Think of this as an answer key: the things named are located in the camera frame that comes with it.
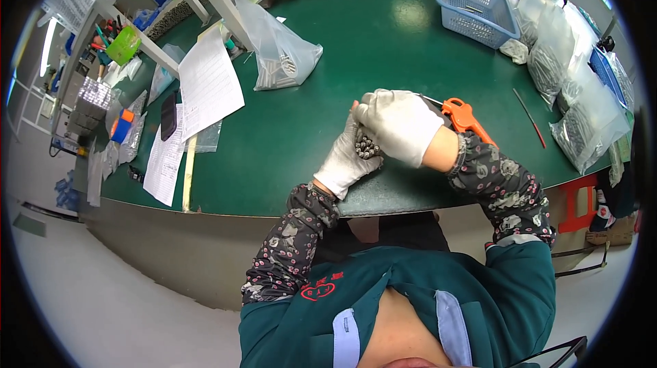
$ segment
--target black phone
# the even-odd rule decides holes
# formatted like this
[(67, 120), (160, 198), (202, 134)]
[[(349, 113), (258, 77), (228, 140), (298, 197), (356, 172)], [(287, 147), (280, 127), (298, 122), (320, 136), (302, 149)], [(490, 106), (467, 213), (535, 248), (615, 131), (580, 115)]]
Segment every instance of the black phone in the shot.
[(163, 142), (166, 142), (176, 132), (177, 126), (176, 92), (174, 92), (162, 101), (162, 128), (160, 135)]

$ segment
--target person's chin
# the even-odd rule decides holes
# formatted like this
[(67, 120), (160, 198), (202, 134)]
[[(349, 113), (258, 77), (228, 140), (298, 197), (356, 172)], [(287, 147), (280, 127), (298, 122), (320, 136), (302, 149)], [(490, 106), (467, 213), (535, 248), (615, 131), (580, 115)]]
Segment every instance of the person's chin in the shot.
[(411, 357), (411, 358), (396, 359), (395, 361), (389, 362), (381, 366), (381, 368), (434, 368), (434, 367), (441, 368), (441, 367), (445, 367), (445, 365), (436, 365), (430, 361), (427, 361), (424, 358)]

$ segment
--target orange handle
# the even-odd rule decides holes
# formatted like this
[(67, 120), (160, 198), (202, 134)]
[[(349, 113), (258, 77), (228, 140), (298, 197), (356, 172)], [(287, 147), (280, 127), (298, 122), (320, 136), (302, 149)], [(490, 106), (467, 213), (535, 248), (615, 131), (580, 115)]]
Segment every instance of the orange handle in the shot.
[(464, 133), (466, 130), (471, 130), (474, 134), (481, 137), (486, 143), (492, 144), (497, 147), (497, 144), (490, 138), (488, 133), (479, 124), (477, 119), (472, 115), (472, 106), (465, 103), (461, 99), (452, 97), (443, 103), (442, 113), (448, 115), (452, 121), (454, 130), (459, 133)]

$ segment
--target green workbench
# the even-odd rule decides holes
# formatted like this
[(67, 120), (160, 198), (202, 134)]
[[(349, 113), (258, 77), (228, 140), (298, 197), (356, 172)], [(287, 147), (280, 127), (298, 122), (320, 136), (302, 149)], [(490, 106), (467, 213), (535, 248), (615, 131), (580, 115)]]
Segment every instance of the green workbench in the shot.
[[(377, 88), (407, 89), (444, 100), (470, 103), (475, 117), (500, 150), (521, 162), (544, 187), (579, 177), (550, 135), (558, 121), (534, 88), (525, 66), (497, 51), (442, 27), (435, 0), (275, 0), (269, 12), (303, 39), (324, 47), (310, 77), (300, 86), (254, 92), (255, 56), (233, 64), (245, 107), (223, 121), (215, 153), (196, 154), (191, 189), (192, 211), (234, 216), (278, 216), (290, 189), (308, 182), (332, 142), (344, 128), (351, 103)], [(191, 16), (157, 44), (189, 51), (202, 31)], [(135, 80), (119, 86), (135, 97), (151, 86), (155, 64), (143, 56)], [(162, 100), (149, 106), (137, 158), (143, 171), (160, 124)], [(543, 149), (516, 88), (540, 127)], [(127, 165), (103, 183), (102, 196), (146, 207), (181, 211), (186, 153), (178, 173), (173, 207), (167, 207), (130, 180)], [(589, 172), (608, 166), (605, 155)], [(413, 169), (386, 158), (381, 170), (349, 189), (340, 209), (347, 216), (417, 212), (472, 202), (459, 197), (444, 175)]]

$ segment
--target gloved hand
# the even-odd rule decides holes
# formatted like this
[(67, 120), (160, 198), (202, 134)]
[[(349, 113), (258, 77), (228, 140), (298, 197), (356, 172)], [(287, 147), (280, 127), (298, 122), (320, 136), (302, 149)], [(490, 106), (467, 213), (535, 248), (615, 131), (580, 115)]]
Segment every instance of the gloved hand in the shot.
[(384, 153), (413, 167), (420, 167), (427, 147), (444, 123), (419, 95), (408, 90), (366, 93), (352, 113)]
[(372, 157), (368, 160), (358, 157), (354, 146), (357, 131), (358, 124), (353, 121), (349, 113), (344, 131), (333, 142), (324, 164), (314, 174), (315, 179), (324, 184), (340, 200), (344, 200), (350, 185), (376, 170), (383, 163), (383, 157)]

